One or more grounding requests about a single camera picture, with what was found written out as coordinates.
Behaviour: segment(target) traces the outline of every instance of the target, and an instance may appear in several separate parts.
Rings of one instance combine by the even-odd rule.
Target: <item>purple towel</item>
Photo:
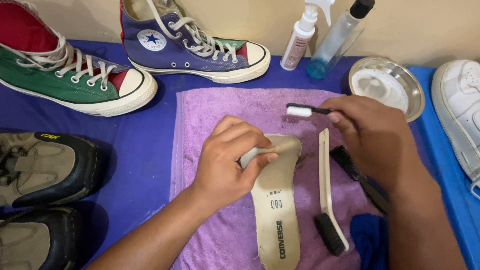
[[[177,93],[177,118],[172,158],[170,200],[189,186],[196,173],[203,141],[226,114],[257,126],[269,134],[294,135],[302,143],[293,179],[300,230],[299,270],[358,270],[360,257],[350,236],[353,216],[378,214],[357,182],[330,159],[335,217],[350,250],[330,255],[313,217],[320,213],[318,135],[330,130],[330,149],[342,144],[340,132],[325,115],[304,118],[286,115],[289,102],[320,105],[338,94],[321,90],[204,88]],[[247,194],[213,215],[193,235],[175,262],[175,270],[263,270],[257,252],[255,213]]]

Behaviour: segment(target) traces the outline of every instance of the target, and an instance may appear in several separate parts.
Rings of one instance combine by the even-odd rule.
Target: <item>yellow logo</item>
[[[47,138],[50,138],[50,139],[60,138],[60,136],[54,136],[54,135],[45,134],[45,133],[43,133],[43,134],[40,135],[40,136],[41,136],[41,137],[47,137]]]

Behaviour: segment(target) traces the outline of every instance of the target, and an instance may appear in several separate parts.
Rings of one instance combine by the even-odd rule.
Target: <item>hiking shoe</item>
[[[74,49],[32,4],[0,0],[0,25],[0,83],[13,90],[100,116],[138,109],[156,93],[149,73]]]
[[[456,158],[472,180],[470,192],[480,199],[480,64],[448,62],[433,76],[432,101]]]
[[[187,73],[232,84],[255,79],[268,69],[262,45],[211,37],[174,0],[121,0],[121,38],[134,67],[156,74]]]
[[[80,216],[72,208],[28,210],[0,220],[0,268],[69,270],[76,260]]]
[[[0,206],[60,204],[97,183],[94,144],[68,134],[0,134]]]

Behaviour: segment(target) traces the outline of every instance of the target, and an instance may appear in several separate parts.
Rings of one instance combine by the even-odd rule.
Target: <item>white sneaker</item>
[[[432,100],[456,158],[472,180],[470,192],[478,199],[480,187],[480,64],[471,60],[448,62],[433,76]]]

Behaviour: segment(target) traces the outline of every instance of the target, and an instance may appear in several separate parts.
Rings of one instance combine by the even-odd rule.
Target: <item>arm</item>
[[[355,164],[387,191],[391,270],[466,270],[437,182],[417,154],[402,111],[373,99],[331,98],[321,106]]]
[[[204,142],[193,184],[86,269],[168,270],[200,225],[251,191],[260,171],[278,158],[262,154],[242,170],[236,161],[254,146],[273,147],[258,128],[226,116]]]

